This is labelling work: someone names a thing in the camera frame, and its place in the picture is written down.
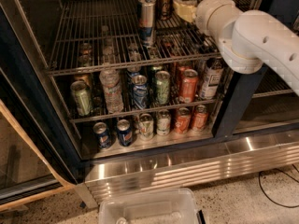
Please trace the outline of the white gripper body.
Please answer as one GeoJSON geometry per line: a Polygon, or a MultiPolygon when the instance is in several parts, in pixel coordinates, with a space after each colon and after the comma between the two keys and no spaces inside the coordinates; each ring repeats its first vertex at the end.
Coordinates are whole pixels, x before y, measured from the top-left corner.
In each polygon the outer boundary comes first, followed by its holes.
{"type": "Polygon", "coordinates": [[[196,9],[195,24],[215,40],[231,38],[235,21],[241,14],[233,0],[203,0],[196,9]]]}

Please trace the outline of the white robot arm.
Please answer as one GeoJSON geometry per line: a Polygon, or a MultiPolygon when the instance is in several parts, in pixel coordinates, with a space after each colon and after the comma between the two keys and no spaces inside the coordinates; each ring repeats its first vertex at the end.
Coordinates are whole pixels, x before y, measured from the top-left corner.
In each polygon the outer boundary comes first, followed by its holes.
{"type": "Polygon", "coordinates": [[[299,36],[260,10],[241,11],[233,0],[173,0],[180,18],[214,39],[221,57],[240,74],[267,64],[299,94],[299,36]]]}

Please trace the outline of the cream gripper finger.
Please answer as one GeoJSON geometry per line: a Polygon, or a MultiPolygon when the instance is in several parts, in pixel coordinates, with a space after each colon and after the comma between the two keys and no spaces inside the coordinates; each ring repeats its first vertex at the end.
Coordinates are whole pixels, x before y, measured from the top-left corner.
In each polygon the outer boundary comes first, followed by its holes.
{"type": "Polygon", "coordinates": [[[176,14],[186,22],[192,23],[195,20],[196,0],[173,0],[173,8],[176,14]]]}

